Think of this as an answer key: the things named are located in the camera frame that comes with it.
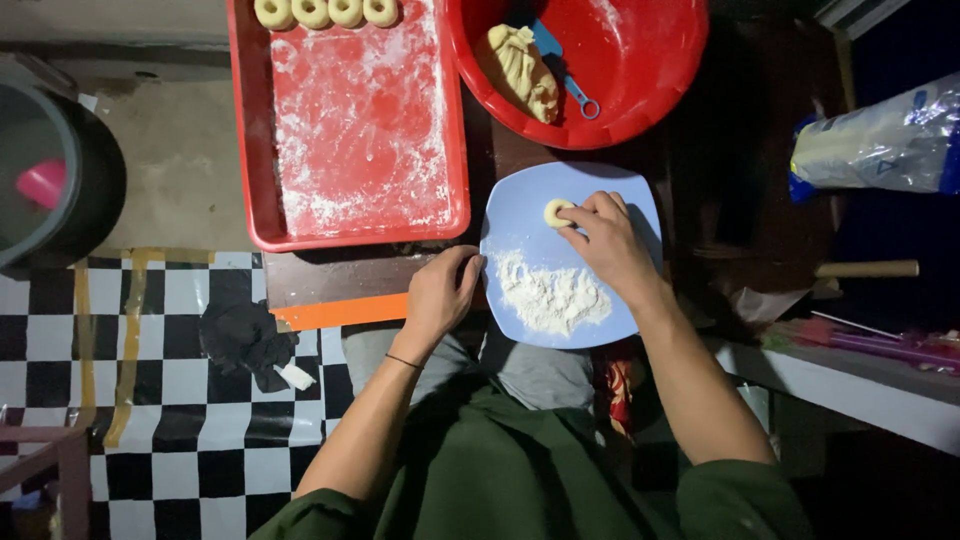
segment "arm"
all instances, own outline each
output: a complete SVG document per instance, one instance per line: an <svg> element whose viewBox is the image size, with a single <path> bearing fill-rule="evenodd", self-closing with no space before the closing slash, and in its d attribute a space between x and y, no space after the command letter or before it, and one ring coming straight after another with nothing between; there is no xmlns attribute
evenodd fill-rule
<svg viewBox="0 0 960 540"><path fill-rule="evenodd" d="M469 259L460 285L456 274ZM464 318L480 274L473 246L439 254L410 281L407 320L388 355L310 462L294 497L329 488L358 501L376 495L392 471L400 431L420 368L444 335Z"/></svg>
<svg viewBox="0 0 960 540"><path fill-rule="evenodd" d="M560 234L634 315L667 421L690 461L774 463L759 421L637 243L620 195L598 191L581 207L562 209L557 216L587 231L588 237L566 227Z"/></svg>

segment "red tray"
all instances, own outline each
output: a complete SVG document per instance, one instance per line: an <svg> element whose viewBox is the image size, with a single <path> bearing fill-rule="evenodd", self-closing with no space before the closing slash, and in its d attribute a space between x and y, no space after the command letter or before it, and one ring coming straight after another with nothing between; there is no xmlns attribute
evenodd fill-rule
<svg viewBox="0 0 960 540"><path fill-rule="evenodd" d="M261 249L466 230L460 78L434 1L401 0L389 29L268 32L252 0L227 0L247 227Z"/></svg>

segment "gray pot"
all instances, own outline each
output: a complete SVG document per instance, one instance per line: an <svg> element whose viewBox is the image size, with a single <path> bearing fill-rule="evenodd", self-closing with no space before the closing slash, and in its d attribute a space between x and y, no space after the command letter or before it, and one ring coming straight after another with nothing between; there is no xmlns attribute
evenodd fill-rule
<svg viewBox="0 0 960 540"><path fill-rule="evenodd" d="M59 202L43 209L16 190L17 177L63 159ZM77 103L0 78L0 268L65 267L116 225L126 196L123 156L107 127Z"/></svg>

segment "rolling pin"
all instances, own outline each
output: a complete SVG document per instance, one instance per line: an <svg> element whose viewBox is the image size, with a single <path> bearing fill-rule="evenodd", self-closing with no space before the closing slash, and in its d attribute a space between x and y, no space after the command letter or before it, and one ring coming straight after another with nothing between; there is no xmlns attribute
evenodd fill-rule
<svg viewBox="0 0 960 540"><path fill-rule="evenodd" d="M920 263L909 260L825 262L814 271L817 278L916 278Z"/></svg>

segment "person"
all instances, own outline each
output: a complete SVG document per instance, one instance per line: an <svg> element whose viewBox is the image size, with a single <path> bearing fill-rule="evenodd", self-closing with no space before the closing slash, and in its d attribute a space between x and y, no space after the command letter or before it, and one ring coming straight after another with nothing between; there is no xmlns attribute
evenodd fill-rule
<svg viewBox="0 0 960 540"><path fill-rule="evenodd" d="M474 362L449 334L483 263L457 246L414 275L402 326L344 328L353 404L294 499L251 539L812 536L759 421L637 243L623 199L598 191L558 217L587 232L559 234L630 308L694 465L678 486L679 523L599 457L586 351L516 343L493 324Z"/></svg>

